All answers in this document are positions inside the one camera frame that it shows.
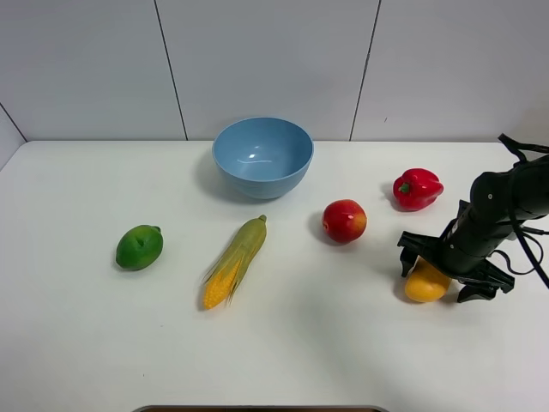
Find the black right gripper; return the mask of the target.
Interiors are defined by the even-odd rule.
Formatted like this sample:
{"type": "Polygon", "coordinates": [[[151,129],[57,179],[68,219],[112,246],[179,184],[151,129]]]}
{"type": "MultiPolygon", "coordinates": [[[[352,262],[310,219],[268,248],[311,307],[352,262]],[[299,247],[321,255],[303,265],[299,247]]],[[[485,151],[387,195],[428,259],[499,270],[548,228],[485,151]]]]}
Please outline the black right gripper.
{"type": "Polygon", "coordinates": [[[449,222],[438,237],[403,232],[401,276],[406,278],[418,258],[462,285],[456,302],[492,300],[497,291],[510,292],[515,277],[487,258],[511,234],[509,213],[503,207],[484,208],[461,200],[459,215],[449,222]]]}

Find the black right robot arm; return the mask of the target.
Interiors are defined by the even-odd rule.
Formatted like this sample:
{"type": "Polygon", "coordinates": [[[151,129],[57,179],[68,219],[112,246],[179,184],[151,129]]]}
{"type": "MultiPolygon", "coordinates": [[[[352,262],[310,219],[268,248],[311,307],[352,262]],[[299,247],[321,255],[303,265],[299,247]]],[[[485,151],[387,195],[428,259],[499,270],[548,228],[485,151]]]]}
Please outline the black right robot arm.
{"type": "Polygon", "coordinates": [[[544,283],[540,267],[526,243],[522,229],[525,221],[548,215],[548,157],[519,161],[505,173],[484,172],[474,182],[468,202],[461,200],[458,214],[440,236],[403,232],[401,248],[402,277],[412,273],[419,258],[448,278],[463,285],[459,303],[492,300],[497,291],[507,294],[515,277],[488,261],[498,246],[514,234],[544,283]]]}

